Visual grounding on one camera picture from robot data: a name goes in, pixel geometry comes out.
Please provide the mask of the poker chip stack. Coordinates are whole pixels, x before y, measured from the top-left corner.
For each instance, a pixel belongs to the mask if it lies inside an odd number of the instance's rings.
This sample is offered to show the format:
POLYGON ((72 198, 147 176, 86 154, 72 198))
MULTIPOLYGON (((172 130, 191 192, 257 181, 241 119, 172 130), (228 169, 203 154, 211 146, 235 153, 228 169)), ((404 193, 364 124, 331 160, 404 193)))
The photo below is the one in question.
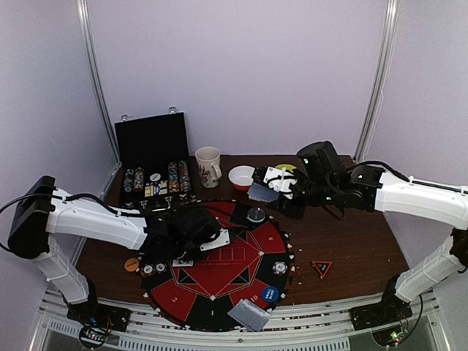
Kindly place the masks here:
POLYGON ((163 274, 167 271, 167 264, 165 263, 157 263, 155 265, 155 271, 157 274, 163 274))
POLYGON ((155 267, 152 264, 145 264, 140 270, 143 278, 153 276, 156 273, 155 267))

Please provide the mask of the queen of hearts card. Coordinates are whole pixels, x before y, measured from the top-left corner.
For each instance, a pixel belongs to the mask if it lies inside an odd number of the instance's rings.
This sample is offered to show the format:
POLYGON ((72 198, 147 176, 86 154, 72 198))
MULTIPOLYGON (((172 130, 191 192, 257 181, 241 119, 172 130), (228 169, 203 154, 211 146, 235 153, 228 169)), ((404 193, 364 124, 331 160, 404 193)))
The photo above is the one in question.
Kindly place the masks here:
POLYGON ((174 268, 186 268, 186 267, 192 267, 194 265, 193 260, 173 260, 172 261, 172 266, 174 268))

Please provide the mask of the orange big blind button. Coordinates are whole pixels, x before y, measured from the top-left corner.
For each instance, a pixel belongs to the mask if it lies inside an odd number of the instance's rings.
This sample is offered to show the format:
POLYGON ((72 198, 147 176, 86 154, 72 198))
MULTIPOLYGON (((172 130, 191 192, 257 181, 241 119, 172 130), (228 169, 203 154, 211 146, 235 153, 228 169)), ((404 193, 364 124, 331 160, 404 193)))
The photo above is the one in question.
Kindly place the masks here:
POLYGON ((135 257, 129 258, 124 263, 124 269, 127 272, 130 272, 130 273, 138 272, 139 268, 140 268, 140 261, 139 261, 139 259, 137 259, 135 257))

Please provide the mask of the grey card deck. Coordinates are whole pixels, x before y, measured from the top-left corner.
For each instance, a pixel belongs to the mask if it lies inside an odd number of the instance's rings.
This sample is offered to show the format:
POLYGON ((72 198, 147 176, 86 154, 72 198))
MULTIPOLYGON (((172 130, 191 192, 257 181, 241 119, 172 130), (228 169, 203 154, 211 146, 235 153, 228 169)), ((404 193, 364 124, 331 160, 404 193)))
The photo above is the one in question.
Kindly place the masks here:
POLYGON ((279 198, 279 193, 272 189, 253 183, 247 192, 250 200, 264 203, 272 203, 279 198))

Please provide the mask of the clear dealer button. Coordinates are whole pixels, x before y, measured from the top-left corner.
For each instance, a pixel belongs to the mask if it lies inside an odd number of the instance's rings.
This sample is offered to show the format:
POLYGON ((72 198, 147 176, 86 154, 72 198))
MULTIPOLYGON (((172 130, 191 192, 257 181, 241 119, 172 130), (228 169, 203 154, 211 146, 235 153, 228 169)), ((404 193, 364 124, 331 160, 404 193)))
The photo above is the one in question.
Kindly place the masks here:
POLYGON ((265 219, 265 212, 261 207, 250 208, 246 218, 253 223, 261 223, 265 219))

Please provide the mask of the stack of poker chips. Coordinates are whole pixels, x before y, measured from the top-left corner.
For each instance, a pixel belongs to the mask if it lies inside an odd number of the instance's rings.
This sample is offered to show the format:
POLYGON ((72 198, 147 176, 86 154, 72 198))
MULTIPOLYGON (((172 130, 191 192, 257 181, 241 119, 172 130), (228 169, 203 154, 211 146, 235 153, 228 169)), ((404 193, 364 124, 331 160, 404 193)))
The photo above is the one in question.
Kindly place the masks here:
POLYGON ((276 261, 272 266, 272 272, 274 275, 282 276, 286 274, 288 265, 284 261, 276 261))

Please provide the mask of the blue small blind button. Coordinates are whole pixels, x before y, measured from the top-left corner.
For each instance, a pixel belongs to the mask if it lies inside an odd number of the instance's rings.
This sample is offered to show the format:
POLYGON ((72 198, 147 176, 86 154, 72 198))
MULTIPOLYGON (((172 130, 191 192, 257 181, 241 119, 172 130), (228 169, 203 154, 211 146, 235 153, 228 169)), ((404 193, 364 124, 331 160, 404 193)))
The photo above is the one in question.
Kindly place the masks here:
POLYGON ((274 286, 267 286, 263 288, 261 297, 267 303, 276 302, 279 299, 279 290, 274 286))

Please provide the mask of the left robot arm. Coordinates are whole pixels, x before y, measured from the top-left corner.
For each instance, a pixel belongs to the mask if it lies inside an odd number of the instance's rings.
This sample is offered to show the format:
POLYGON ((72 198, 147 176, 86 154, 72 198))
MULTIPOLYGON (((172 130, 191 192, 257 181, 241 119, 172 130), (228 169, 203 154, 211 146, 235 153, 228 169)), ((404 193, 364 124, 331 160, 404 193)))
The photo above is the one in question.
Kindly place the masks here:
POLYGON ((41 177, 22 197, 14 199, 8 248, 33 261, 47 281, 76 306, 90 325, 105 318, 93 285, 78 272, 53 234, 77 235, 118 244, 156 260, 196 260, 203 252, 229 244, 230 234, 200 205, 129 210, 106 205, 93 194, 71 195, 41 177))

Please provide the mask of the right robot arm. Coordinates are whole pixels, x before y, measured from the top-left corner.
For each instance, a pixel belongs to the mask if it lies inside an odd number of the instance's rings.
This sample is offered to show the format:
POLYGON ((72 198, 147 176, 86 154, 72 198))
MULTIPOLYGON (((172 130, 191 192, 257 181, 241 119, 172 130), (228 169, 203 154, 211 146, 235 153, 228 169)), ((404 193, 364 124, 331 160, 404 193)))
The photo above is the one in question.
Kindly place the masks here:
POLYGON ((300 219, 307 206, 396 212, 452 225, 451 234, 414 268, 392 278, 375 306, 380 322, 391 322, 422 292, 467 267, 467 188, 407 177, 384 162, 346 167, 329 141, 298 153, 304 167, 289 172, 267 167, 257 182, 279 193, 273 208, 300 219))

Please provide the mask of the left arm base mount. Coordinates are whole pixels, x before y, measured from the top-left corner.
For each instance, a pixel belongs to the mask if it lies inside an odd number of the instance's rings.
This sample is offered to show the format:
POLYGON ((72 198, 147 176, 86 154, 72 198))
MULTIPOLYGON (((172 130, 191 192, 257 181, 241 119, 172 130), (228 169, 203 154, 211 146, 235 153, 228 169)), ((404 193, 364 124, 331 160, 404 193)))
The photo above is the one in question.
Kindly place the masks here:
POLYGON ((102 303, 68 304, 67 317, 82 325, 101 328, 105 331, 127 330, 131 311, 102 303))

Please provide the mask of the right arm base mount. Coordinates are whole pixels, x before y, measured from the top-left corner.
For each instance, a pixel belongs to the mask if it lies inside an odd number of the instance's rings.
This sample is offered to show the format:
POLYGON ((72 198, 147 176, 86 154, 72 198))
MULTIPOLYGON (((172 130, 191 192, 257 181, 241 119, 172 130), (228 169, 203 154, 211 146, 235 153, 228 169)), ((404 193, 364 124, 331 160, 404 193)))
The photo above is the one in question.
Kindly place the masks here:
POLYGON ((380 301, 350 310, 350 319, 355 331, 398 322, 402 316, 412 316, 409 303, 380 301))

